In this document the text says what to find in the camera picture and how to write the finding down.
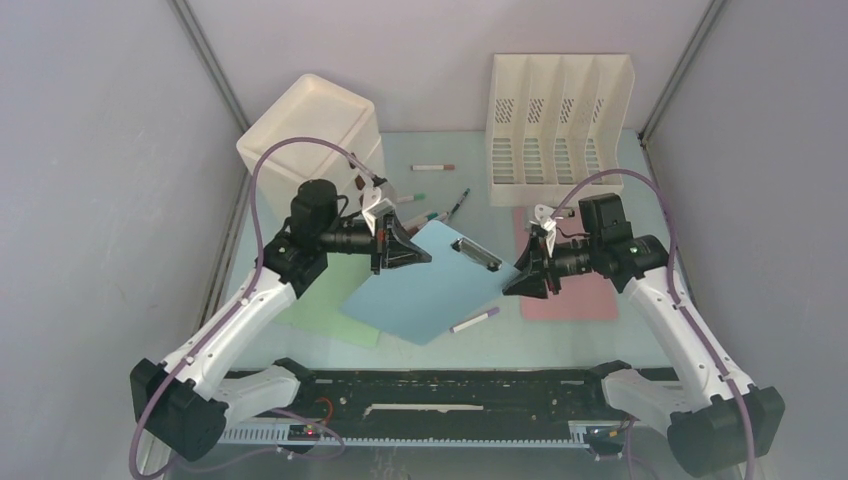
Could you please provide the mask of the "pink clipboard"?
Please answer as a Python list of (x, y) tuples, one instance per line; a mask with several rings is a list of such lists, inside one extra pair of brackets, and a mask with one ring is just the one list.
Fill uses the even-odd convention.
[[(516, 252), (521, 254), (528, 240), (525, 231), (526, 209), (514, 208)], [(557, 220), (566, 234), (583, 233), (579, 213)], [(615, 321), (619, 316), (616, 292), (602, 276), (591, 273), (561, 280), (558, 295), (549, 294), (548, 299), (519, 297), (521, 316), (525, 321)]]

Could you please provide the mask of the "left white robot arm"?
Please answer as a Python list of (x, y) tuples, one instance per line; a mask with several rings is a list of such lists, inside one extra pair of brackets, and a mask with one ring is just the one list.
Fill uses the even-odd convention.
[(365, 255), (375, 274), (426, 264), (396, 217), (384, 179), (365, 190), (362, 211), (344, 217), (342, 195), (324, 179), (302, 183), (282, 229), (263, 245), (255, 267), (225, 305), (181, 347), (130, 374), (141, 427), (186, 461), (209, 453), (230, 427), (276, 408), (304, 416), (316, 403), (309, 373), (291, 360), (231, 378), (234, 361), (278, 314), (291, 307), (327, 270), (332, 253)]

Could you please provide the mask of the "cream three-drawer cabinet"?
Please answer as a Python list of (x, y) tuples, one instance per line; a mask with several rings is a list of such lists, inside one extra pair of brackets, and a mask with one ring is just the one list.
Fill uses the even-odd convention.
[[(372, 101), (317, 75), (305, 74), (247, 130), (236, 149), (252, 171), (273, 144), (293, 137), (331, 142), (357, 157), (375, 174), (386, 175), (382, 137)], [(324, 178), (349, 198), (348, 212), (360, 208), (367, 176), (327, 147), (295, 143), (263, 163), (257, 189), (278, 221), (290, 216), (291, 201), (305, 181)]]

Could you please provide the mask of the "green clipboard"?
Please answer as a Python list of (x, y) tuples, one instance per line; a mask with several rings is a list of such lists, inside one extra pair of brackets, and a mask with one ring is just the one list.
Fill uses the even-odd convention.
[(375, 347), (380, 331), (341, 311), (370, 275), (366, 256), (329, 254), (326, 270), (273, 322), (360, 347)]

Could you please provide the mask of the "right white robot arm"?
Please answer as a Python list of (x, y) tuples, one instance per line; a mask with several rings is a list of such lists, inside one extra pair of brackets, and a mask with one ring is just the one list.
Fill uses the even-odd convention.
[(616, 194), (579, 201), (583, 230), (559, 241), (555, 210), (528, 214), (527, 244), (506, 296), (546, 299), (566, 277), (598, 274), (645, 319), (682, 387), (676, 393), (623, 361), (591, 370), (581, 392), (585, 411), (606, 418), (618, 410), (663, 434), (678, 464), (700, 478), (767, 455), (785, 413), (773, 387), (760, 388), (719, 344), (677, 284), (671, 256), (653, 235), (637, 237)]

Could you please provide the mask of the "blue clipboard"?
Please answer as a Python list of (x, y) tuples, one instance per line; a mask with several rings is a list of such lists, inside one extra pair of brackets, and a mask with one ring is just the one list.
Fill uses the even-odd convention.
[(432, 261), (384, 270), (342, 304), (345, 315), (416, 345), (425, 345), (496, 300), (519, 271), (442, 222), (413, 242)]

